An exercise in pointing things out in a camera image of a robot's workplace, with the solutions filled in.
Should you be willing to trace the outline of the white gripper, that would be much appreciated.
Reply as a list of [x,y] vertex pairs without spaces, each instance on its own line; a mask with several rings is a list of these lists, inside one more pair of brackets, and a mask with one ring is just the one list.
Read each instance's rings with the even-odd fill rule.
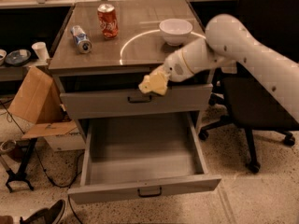
[[169,80],[173,82],[182,82],[189,77],[189,70],[181,50],[175,51],[165,59],[164,70],[169,75]]

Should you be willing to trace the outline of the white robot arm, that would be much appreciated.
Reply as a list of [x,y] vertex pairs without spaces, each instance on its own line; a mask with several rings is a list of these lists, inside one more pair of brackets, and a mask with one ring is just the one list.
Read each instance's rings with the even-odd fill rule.
[[164,71],[171,81],[181,82],[199,72],[238,62],[299,121],[298,63],[258,42],[228,14],[212,18],[205,35],[165,59]]

